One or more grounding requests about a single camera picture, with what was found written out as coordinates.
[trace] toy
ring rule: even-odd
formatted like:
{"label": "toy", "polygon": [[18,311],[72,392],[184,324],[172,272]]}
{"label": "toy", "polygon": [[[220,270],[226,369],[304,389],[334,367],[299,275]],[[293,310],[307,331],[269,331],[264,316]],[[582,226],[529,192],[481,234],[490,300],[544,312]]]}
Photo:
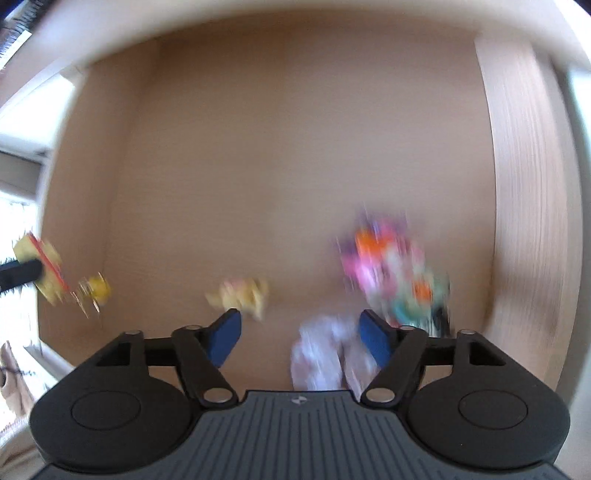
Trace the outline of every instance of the toy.
{"label": "toy", "polygon": [[268,295],[269,284],[266,280],[240,278],[225,280],[217,294],[206,293],[205,298],[214,308],[247,312],[260,322]]}
{"label": "toy", "polygon": [[83,303],[85,299],[89,299],[100,313],[100,307],[104,306],[111,296],[111,287],[100,273],[88,280],[81,280],[77,284],[77,289],[71,290],[61,274],[59,254],[49,243],[38,240],[32,233],[25,234],[14,245],[13,250],[16,260],[6,264],[9,266],[3,269],[7,277],[10,271],[24,271],[27,265],[36,266],[37,269],[27,268],[28,276],[22,277],[19,285],[11,285],[11,288],[18,288],[33,281],[49,303],[56,305],[58,302],[73,299],[86,317],[88,313]]}
{"label": "toy", "polygon": [[[424,251],[408,236],[406,221],[366,213],[352,238],[337,244],[350,284],[388,323],[420,327],[433,336],[449,332],[449,283],[427,269]],[[434,325],[433,312],[444,312],[437,317],[443,318],[442,327]]]}

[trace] yellow toy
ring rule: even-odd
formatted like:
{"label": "yellow toy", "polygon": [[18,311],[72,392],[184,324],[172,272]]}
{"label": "yellow toy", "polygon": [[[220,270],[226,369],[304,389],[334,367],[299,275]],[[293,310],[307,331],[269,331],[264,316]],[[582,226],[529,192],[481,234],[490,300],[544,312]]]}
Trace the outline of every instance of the yellow toy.
{"label": "yellow toy", "polygon": [[111,296],[111,287],[105,278],[99,273],[88,280],[81,280],[76,290],[71,290],[61,274],[61,258],[56,250],[46,242],[38,240],[32,233],[25,234],[13,247],[14,254],[20,263],[39,259],[43,264],[43,272],[35,281],[39,292],[52,305],[74,298],[88,317],[83,304],[84,299],[89,299],[97,312],[106,304]]}
{"label": "yellow toy", "polygon": [[206,293],[205,298],[216,309],[236,309],[242,313],[250,313],[260,322],[268,295],[269,284],[266,280],[241,278],[225,280],[217,294]]}

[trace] metal pivot screw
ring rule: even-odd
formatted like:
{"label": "metal pivot screw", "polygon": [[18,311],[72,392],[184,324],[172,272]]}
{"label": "metal pivot screw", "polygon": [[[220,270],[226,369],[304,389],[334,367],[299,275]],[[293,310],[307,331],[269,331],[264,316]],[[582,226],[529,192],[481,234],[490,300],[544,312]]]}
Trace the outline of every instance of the metal pivot screw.
{"label": "metal pivot screw", "polygon": [[232,392],[227,388],[210,388],[203,394],[203,398],[209,403],[226,403],[232,399]]}
{"label": "metal pivot screw", "polygon": [[389,388],[372,388],[365,393],[365,397],[374,403],[390,403],[396,394]]}

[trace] red stripe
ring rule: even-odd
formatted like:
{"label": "red stripe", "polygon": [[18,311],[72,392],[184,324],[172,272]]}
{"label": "red stripe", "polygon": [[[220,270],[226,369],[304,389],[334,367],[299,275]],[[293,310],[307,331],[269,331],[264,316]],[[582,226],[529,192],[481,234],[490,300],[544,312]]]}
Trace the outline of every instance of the red stripe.
{"label": "red stripe", "polygon": [[67,283],[64,281],[63,277],[61,276],[59,269],[56,268],[56,266],[47,258],[45,252],[43,251],[43,247],[41,246],[39,241],[35,238],[35,235],[33,235],[31,232],[29,232],[27,234],[27,236],[29,237],[29,240],[31,241],[32,245],[37,250],[37,253],[39,253],[39,257],[41,259],[41,262],[43,262],[43,265],[45,267],[47,267],[56,276],[57,281],[60,283],[61,287],[65,291],[69,291],[70,289],[68,288]]}

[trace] wooden side panel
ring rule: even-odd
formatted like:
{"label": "wooden side panel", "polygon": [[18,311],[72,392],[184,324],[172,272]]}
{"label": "wooden side panel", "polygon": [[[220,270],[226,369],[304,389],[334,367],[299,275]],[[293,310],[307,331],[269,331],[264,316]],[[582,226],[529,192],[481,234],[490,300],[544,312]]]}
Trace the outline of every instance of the wooden side panel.
{"label": "wooden side panel", "polygon": [[[124,146],[157,55],[157,44],[148,43],[94,65],[64,128],[41,236],[60,253],[66,280],[72,284],[104,268]],[[40,337],[66,359],[67,345],[98,326],[74,305],[39,302]]]}
{"label": "wooden side panel", "polygon": [[493,309],[486,333],[555,388],[579,295],[576,154],[552,72],[527,43],[476,41],[496,174]]}
{"label": "wooden side panel", "polygon": [[359,314],[334,245],[366,204],[405,212],[452,282],[456,328],[483,325],[495,228],[492,139],[473,38],[403,28],[197,35],[162,52],[112,209],[105,327],[169,335],[215,317],[225,277],[271,283],[224,367],[290,388],[301,322]]}

